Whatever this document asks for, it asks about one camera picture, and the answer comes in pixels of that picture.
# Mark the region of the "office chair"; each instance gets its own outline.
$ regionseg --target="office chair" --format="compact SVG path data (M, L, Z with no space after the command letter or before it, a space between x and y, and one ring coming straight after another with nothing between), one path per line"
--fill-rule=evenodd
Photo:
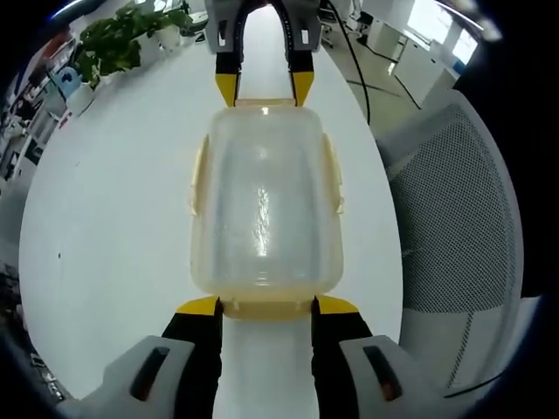
M492 135L448 91L378 139L404 268L400 345L442 393L496 376L521 298L516 196Z

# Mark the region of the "window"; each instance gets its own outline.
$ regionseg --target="window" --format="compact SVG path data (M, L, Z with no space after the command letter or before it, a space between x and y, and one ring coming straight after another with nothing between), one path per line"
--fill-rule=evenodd
M450 13L433 0L416 0L411 9L408 26L418 35L442 44L452 24Z
M460 33L460 38L452 50L452 54L456 56L464 64L468 64L468 61L472 57L478 43L473 39L465 29Z

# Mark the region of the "green leaves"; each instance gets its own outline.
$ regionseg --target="green leaves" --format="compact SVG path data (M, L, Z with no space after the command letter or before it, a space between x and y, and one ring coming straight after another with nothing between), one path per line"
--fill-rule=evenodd
M152 37L156 31L172 24L188 29L192 19L184 10L143 14L134 4L124 6L116 11L115 18L93 22L81 32L75 65L95 87L100 76L140 66L141 47L135 38L144 33Z

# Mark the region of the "white table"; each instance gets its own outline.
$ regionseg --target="white table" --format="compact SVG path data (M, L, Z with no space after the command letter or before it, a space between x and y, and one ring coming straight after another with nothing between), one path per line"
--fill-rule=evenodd
M270 42L283 45L280 23L268 9L249 22L241 95L270 97L263 85L274 78L259 78L252 66L283 70L251 51L262 48L263 34L275 33ZM273 55L281 62L283 46ZM95 389L104 367L141 338L161 334L179 305L203 296L190 279L189 199L197 148L224 107L214 65L207 46L193 45L116 80L55 130L38 165L21 231L24 312L33 344L76 397ZM314 69L306 106L337 148L345 197L344 274L332 295L359 306L374 334L397 341L402 266L383 164L327 53L314 55ZM285 87L286 97L291 89L282 75L286 84L273 90Z

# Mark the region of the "black cable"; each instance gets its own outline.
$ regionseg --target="black cable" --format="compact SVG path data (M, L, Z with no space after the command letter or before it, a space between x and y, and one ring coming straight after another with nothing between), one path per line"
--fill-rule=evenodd
M342 18L340 17L340 13L338 13L338 10L336 10L336 8L334 7L334 5L330 0L327 1L328 1L328 5L334 12L335 19L338 21L338 24L340 25L340 29L342 30L343 36L346 38L346 42L348 43L348 47L349 47L349 52L351 52L351 57L355 61L355 67L357 67L357 72L359 73L359 79L361 80L363 92L365 93L365 103L367 104L367 124L370 125L369 93L367 92L367 85L365 84L365 78L363 77L363 73L361 72L361 67L359 66L359 61L357 61L357 56L355 55L355 51L353 51L353 46L351 45L351 42L349 42L348 33L344 28Z
M495 377L490 378L489 380L483 381L482 383L478 384L477 386L473 386L473 387L467 388L465 390L457 391L456 393L452 393L451 395L446 395L445 399L452 399L453 397L456 397L458 395L465 395L466 393L470 393L471 391L477 390L478 388L482 388L483 386L486 386L487 384L497 380L502 375L503 375L503 373L497 374Z

